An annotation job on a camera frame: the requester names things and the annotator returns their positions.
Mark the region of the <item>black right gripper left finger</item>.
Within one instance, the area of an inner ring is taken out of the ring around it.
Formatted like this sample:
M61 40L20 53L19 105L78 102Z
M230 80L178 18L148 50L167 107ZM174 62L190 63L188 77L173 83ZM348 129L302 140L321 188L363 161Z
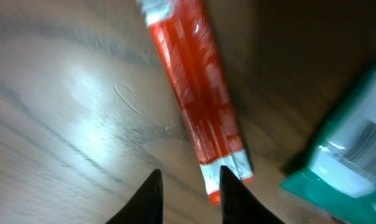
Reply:
M106 224L162 224L163 184L159 169L154 169L139 189Z

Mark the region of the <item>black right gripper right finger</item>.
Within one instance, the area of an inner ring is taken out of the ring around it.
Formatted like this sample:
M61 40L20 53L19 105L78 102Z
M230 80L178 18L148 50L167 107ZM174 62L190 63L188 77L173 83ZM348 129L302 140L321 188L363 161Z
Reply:
M223 224L284 224L227 167L220 168Z

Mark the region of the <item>green product pouch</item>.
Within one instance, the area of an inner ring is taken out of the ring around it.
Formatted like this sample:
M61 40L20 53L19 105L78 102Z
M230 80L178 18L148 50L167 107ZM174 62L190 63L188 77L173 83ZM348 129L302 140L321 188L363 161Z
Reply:
M322 125L282 188L349 223L376 223L376 61Z

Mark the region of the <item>red sachet stick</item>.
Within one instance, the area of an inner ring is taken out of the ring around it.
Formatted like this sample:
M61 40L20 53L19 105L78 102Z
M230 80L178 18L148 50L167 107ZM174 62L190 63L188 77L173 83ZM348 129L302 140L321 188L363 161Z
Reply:
M152 34L188 130L205 189L212 204L221 202L220 168L239 180L253 169L235 119L204 2L137 0Z

